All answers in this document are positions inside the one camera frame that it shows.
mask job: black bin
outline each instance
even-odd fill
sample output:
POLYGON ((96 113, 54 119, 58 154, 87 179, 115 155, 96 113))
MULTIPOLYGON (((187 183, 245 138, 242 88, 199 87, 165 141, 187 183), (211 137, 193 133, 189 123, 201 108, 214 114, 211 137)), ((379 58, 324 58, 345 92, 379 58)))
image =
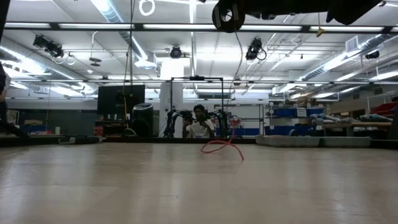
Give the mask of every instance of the black bin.
POLYGON ((152 137, 154 133, 154 106, 140 103, 132 109, 131 129, 139 137, 152 137))

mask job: red cable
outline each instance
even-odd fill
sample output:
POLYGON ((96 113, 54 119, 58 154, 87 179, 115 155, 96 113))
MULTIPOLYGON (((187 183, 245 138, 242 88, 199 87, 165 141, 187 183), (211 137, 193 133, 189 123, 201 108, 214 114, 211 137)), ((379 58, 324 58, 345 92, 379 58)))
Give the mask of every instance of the red cable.
POLYGON ((234 144, 231 144, 232 139, 233 139, 233 136, 234 136, 234 133, 235 133, 235 126, 232 124, 232 122, 231 122, 231 125, 232 125, 232 128, 233 128, 233 130, 232 130, 232 137, 231 137, 231 139, 230 139, 228 142, 227 142, 227 141, 222 141, 222 140, 212 140, 212 141, 206 143, 206 144, 200 149, 200 151, 201 151, 202 153, 205 153, 205 154, 210 154, 210 153, 213 153, 213 152, 220 151, 220 150, 222 150, 222 149, 223 149, 224 147, 226 147, 226 146, 232 146, 232 147, 234 147, 236 150, 238 150, 239 155, 241 156, 242 161, 244 161, 243 154, 242 154, 241 150, 239 149, 239 147, 236 146, 236 145, 234 145, 234 144), (215 150, 212 150, 212 151, 205 151, 205 148, 206 148, 208 145, 210 145, 210 144, 218 144, 218 143, 219 143, 219 144, 224 144, 224 146, 221 146, 221 147, 219 147, 218 149, 215 149, 215 150))

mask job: person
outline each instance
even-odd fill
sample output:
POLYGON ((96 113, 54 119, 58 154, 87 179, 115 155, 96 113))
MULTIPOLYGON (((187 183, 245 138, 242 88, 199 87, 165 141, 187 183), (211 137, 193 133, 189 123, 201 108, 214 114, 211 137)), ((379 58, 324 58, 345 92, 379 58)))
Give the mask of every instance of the person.
POLYGON ((193 108, 195 113, 196 121, 190 124, 189 121, 185 120, 183 124, 182 136, 183 138, 214 138, 214 126, 213 123, 205 119, 205 107, 202 105, 196 105, 193 108))

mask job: black monitor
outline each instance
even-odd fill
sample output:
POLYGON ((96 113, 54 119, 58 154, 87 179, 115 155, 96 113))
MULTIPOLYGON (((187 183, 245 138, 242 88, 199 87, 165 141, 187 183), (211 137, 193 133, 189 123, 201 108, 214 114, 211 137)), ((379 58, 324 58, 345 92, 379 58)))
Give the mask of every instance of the black monitor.
POLYGON ((101 86, 98 88, 98 114, 124 114, 124 97, 127 113, 145 102, 145 85, 101 86))

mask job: floor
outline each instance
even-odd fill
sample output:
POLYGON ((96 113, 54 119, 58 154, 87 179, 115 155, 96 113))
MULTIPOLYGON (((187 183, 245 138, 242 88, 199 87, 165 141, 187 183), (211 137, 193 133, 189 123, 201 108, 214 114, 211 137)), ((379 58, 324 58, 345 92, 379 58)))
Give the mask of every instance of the floor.
POLYGON ((0 149, 0 223, 398 223, 398 151, 0 149))

